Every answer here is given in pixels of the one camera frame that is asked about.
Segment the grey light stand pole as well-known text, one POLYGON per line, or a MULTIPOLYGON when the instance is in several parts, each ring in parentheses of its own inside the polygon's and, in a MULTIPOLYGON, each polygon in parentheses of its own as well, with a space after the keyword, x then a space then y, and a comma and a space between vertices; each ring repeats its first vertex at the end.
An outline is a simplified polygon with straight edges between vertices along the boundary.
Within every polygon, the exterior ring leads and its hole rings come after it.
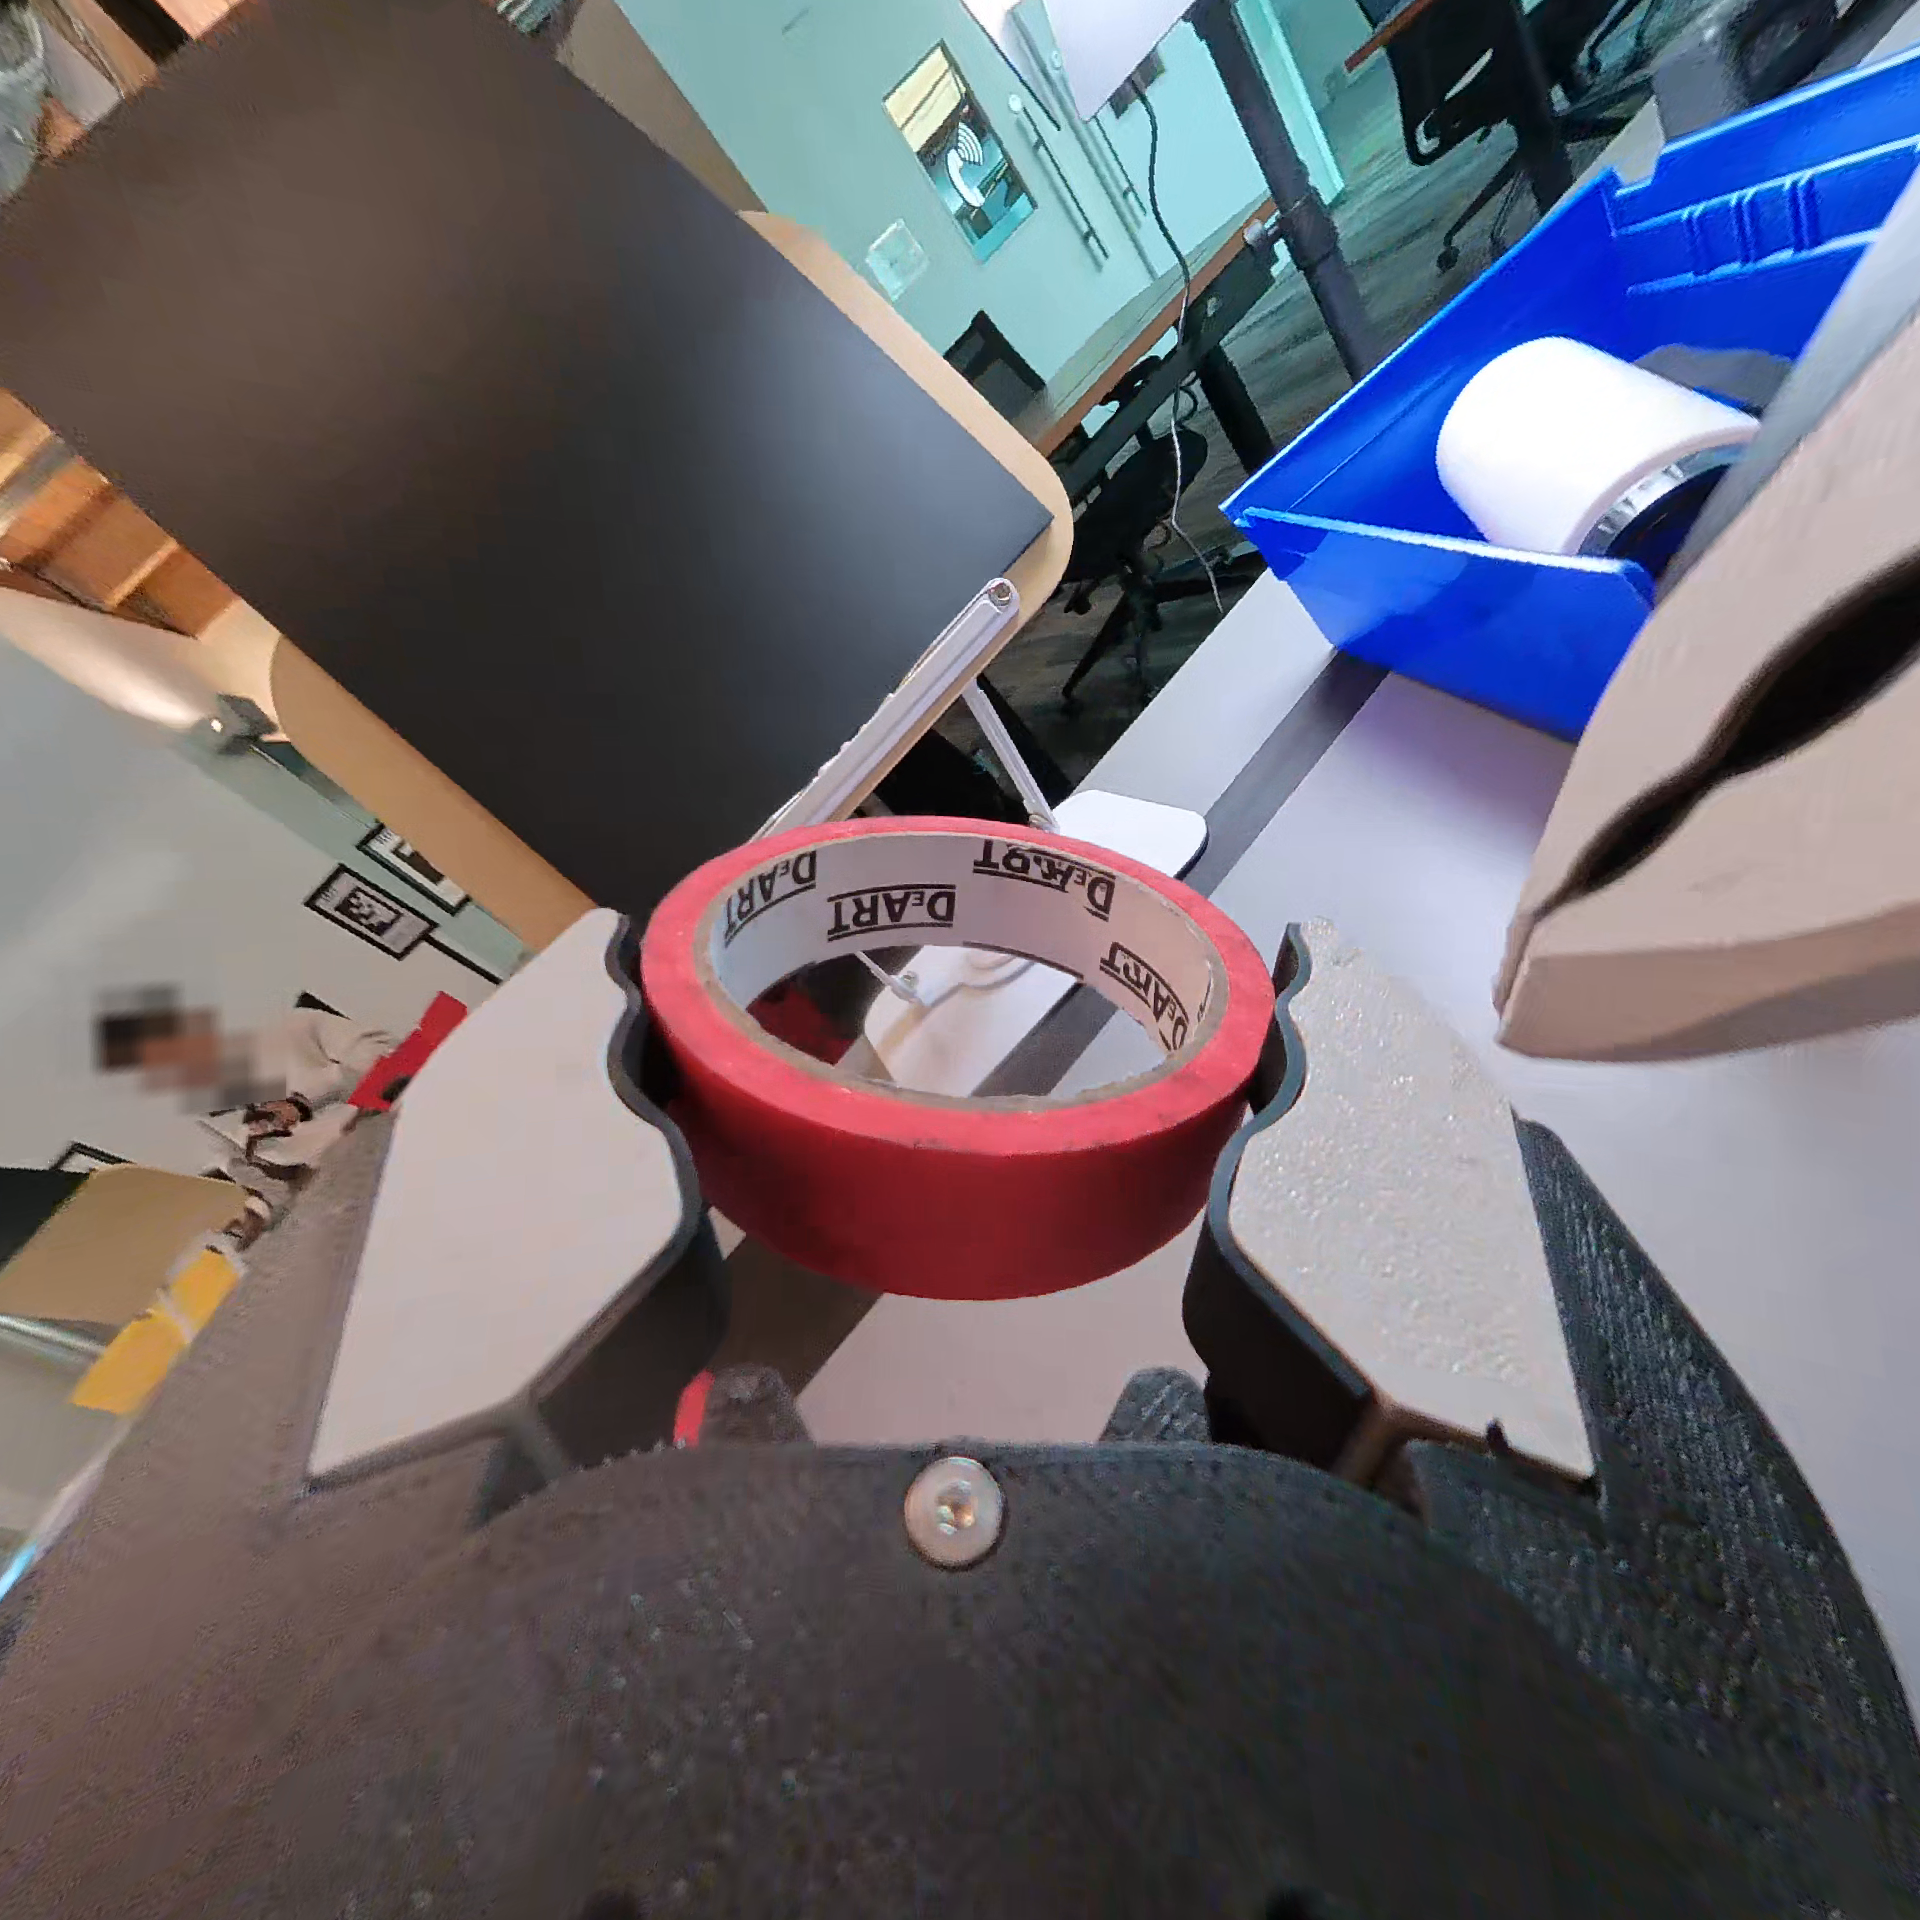
POLYGON ((1240 127, 1260 163, 1268 197, 1275 204, 1275 231, 1288 259, 1304 277, 1350 380, 1363 381, 1382 358, 1376 326, 1366 309, 1353 265, 1337 241, 1328 206, 1312 186, 1306 157, 1294 146, 1234 4, 1195 4, 1191 22, 1214 60, 1240 127))

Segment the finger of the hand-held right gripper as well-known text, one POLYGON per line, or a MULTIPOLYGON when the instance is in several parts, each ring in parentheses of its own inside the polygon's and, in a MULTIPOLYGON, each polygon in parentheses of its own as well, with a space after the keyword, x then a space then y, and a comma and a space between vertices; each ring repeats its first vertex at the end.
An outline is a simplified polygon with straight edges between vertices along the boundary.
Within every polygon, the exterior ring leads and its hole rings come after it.
POLYGON ((1916 628, 1651 630, 1522 882, 1499 1042, 1656 1063, 1916 1015, 1916 628))
POLYGON ((1665 589, 1575 747, 1532 906, 1638 871, 1916 860, 1916 403, 1899 338, 1665 589))

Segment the framed wall poster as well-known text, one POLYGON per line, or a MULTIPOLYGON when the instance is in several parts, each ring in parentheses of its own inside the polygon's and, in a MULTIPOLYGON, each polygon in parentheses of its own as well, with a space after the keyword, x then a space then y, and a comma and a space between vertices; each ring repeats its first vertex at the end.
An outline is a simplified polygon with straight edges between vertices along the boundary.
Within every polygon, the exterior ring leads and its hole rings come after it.
POLYGON ((883 108, 970 255, 991 261, 1038 204, 948 46, 940 41, 915 62, 883 108))

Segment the red tape roll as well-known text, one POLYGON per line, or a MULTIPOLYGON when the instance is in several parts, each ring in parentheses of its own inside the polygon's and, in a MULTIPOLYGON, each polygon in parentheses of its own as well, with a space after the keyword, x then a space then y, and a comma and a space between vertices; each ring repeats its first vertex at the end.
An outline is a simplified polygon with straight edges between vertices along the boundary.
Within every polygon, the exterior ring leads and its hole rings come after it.
POLYGON ((1104 1281, 1194 1220, 1255 1090, 1275 990, 1216 902, 1056 831, 906 815, 776 831, 694 869, 638 943, 646 1058, 722 1215, 859 1290, 1000 1303, 1104 1281), (1092 990, 1159 1050, 1066 1099, 884 1085, 754 1002, 856 953, 980 948, 1092 990))

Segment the black panel with wooden frame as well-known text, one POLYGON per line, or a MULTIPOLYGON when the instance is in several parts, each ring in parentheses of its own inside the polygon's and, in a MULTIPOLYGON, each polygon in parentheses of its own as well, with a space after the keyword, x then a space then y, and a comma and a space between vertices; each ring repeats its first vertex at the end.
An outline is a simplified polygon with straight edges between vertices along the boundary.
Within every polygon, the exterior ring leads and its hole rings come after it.
POLYGON ((831 821, 1066 574, 824 241, 488 4, 246 4, 6 206, 6 388, 279 636, 300 753, 543 948, 831 821))
POLYGON ((246 1209, 238 1185, 138 1164, 6 1169, 3 1187, 3 1315, 73 1327, 124 1327, 246 1209))

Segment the wooden office desk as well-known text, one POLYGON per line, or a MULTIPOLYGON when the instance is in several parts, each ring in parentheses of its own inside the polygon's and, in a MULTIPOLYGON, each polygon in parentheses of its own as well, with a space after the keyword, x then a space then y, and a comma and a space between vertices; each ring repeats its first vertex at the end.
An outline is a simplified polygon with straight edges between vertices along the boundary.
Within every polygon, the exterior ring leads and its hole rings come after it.
POLYGON ((1174 353, 1185 335, 1200 355, 1220 345, 1266 300, 1288 262, 1284 249, 1266 234, 1273 217, 1273 199, 1242 207, 1182 267, 1155 279, 1103 323, 1015 418, 1023 439, 1055 458, 1096 409, 1120 407, 1119 386, 1145 358, 1174 353))

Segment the white tape roll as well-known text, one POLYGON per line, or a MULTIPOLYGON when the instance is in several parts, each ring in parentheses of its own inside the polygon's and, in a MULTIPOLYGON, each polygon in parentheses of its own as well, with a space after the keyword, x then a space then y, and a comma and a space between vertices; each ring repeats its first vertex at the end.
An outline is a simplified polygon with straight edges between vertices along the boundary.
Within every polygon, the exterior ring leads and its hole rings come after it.
POLYGON ((1574 338, 1487 363, 1435 436, 1440 487, 1488 545, 1600 558, 1646 511, 1718 477, 1760 418, 1666 373, 1574 338))

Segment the black framed wall picture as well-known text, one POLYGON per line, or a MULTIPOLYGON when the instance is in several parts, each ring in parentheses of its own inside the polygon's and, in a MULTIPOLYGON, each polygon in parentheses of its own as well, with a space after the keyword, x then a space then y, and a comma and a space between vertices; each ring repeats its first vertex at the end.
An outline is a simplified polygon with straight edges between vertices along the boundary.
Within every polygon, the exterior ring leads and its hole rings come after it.
POLYGON ((385 873, 402 881, 420 899, 431 901, 446 919, 457 915, 466 902, 466 889, 434 866, 419 847, 395 834, 387 825, 374 825, 358 843, 385 873))
POLYGON ((399 901, 367 876, 339 866, 306 899, 306 913, 379 953, 406 959, 423 947, 438 923, 399 901))

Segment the black office chair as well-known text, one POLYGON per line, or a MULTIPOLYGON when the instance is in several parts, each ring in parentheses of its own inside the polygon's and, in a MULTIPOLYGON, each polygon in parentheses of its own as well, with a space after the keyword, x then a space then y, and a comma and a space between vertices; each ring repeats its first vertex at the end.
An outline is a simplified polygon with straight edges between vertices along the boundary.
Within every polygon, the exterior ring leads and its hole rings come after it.
POLYGON ((1631 74, 1612 79, 1602 44, 1638 4, 1602 2, 1363 2, 1368 41, 1353 74, 1384 55, 1400 94, 1408 161, 1431 166, 1510 127, 1514 157, 1444 228, 1435 270, 1452 273, 1458 241, 1506 187, 1526 186, 1548 213, 1574 186, 1574 148, 1623 133, 1649 97, 1631 74))
POLYGON ((1143 421, 1136 450, 1103 474, 1074 519, 1066 611, 1091 613, 1103 586, 1115 586, 1119 598, 1060 689, 1066 713, 1080 713, 1080 689, 1119 649, 1128 649, 1136 701, 1145 705, 1145 647, 1163 633, 1163 609, 1204 597, 1226 613, 1226 589, 1252 587, 1265 569, 1252 546, 1200 548, 1177 523, 1179 500, 1210 454, 1207 439, 1188 423, 1194 412, 1195 398, 1177 388, 1168 430, 1143 421))

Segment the blue plastic bin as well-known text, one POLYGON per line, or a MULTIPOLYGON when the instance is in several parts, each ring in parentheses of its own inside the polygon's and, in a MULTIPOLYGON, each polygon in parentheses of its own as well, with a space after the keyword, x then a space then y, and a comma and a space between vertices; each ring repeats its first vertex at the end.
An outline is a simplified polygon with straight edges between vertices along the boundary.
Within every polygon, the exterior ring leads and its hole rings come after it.
POLYGON ((1577 739, 1654 609, 1643 567, 1488 545, 1443 421, 1499 353, 1567 335, 1795 362, 1916 171, 1918 53, 1860 63, 1606 169, 1227 503, 1343 653, 1577 739))

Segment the yellow plastic bin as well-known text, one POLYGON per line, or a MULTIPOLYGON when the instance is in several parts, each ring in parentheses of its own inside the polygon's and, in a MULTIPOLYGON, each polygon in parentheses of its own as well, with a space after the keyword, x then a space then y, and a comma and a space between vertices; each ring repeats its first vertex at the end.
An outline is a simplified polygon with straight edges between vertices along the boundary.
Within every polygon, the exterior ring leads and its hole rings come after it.
POLYGON ((200 1247, 150 1308, 103 1349, 66 1397, 70 1406, 129 1420, 138 1415, 234 1294, 243 1269, 219 1245, 200 1247))

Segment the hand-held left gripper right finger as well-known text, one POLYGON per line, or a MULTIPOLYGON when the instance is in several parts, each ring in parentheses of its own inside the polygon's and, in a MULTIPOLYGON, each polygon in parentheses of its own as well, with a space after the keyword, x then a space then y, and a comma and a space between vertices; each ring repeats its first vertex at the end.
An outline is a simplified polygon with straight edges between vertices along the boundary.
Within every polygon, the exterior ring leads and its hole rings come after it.
POLYGON ((1330 921, 1289 923, 1185 1284, 1216 1441, 1359 1485, 1406 1444, 1577 1487, 1593 1441, 1515 1116, 1330 921))

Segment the white metal panel stand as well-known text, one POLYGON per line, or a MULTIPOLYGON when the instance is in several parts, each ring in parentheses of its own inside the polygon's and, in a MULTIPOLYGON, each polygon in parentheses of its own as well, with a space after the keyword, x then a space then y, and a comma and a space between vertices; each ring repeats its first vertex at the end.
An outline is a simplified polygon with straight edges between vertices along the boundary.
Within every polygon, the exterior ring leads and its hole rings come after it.
MULTIPOLYGON (((1040 754, 1015 742, 1014 725, 992 705, 983 668, 1015 633, 1023 618, 1018 586, 991 579, 940 630, 843 747, 799 796, 782 804, 760 834, 841 821, 873 801, 881 782, 966 705, 1002 772, 1010 780, 1024 830, 1072 836, 1112 854, 1182 878, 1204 853, 1210 830, 1200 811, 1089 788, 1063 803, 1046 796, 1040 754)), ((1031 957, 985 948, 924 948, 902 978, 884 978, 864 1036, 887 1075, 903 1089, 978 1092, 1067 995, 1066 972, 1031 957)))

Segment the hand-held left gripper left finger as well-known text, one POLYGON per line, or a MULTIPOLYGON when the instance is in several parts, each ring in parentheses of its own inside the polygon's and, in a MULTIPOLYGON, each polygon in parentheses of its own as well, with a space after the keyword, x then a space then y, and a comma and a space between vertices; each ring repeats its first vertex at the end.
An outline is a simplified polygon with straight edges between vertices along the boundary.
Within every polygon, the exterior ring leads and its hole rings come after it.
POLYGON ((638 935, 575 921, 402 1092, 306 1477, 472 1441, 547 1481, 670 1446, 730 1325, 682 1131, 640 1090, 638 935))

